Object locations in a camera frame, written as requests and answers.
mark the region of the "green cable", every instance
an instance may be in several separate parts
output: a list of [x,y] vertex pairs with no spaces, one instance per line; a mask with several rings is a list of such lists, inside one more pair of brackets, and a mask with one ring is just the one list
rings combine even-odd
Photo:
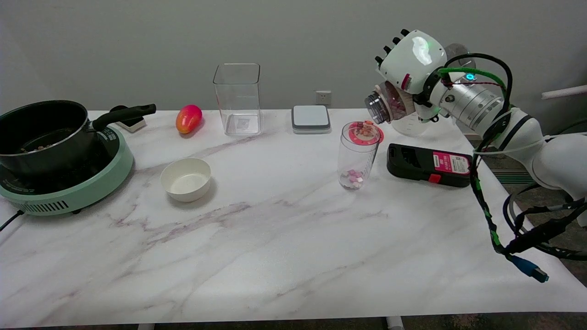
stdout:
[[441,74],[448,73],[448,72],[475,73],[477,75],[485,76],[485,77],[497,82],[498,84],[500,84],[502,92],[503,92],[503,90],[505,90],[504,82],[498,76],[494,75],[491,72],[487,72],[487,71],[483,71],[483,70],[479,70],[479,69],[473,69],[473,68],[441,68],[441,69],[438,69],[438,73],[441,73]]

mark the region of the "small plastic cup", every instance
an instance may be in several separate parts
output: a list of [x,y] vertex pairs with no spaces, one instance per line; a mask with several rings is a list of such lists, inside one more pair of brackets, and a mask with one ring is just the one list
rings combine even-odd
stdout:
[[380,137],[379,129],[366,122],[351,122],[343,127],[338,151],[338,182],[342,187],[363,187],[371,173]]

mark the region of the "power outlet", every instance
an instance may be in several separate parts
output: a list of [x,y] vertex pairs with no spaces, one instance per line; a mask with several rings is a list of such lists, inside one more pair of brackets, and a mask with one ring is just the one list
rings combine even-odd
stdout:
[[316,91],[316,104],[329,106],[332,104],[332,92],[330,90]]

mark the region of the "white pipe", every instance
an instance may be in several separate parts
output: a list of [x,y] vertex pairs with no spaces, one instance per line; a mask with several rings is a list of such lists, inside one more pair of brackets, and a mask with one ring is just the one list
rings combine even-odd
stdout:
[[556,97],[571,96],[571,95],[585,94],[585,93],[587,93],[587,85],[559,89],[559,90],[553,90],[551,92],[544,92],[544,93],[542,93],[542,99],[548,100],[548,99],[554,99]]
[[404,330],[401,316],[388,316],[386,321],[389,330]]

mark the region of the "red button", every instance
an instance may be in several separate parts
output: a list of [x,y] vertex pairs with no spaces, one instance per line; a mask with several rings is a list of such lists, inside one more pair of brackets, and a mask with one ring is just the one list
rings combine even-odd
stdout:
[[440,174],[434,174],[434,173],[432,173],[430,175],[430,177],[428,178],[428,182],[439,183],[440,182],[440,178],[442,178],[442,176],[440,176]]

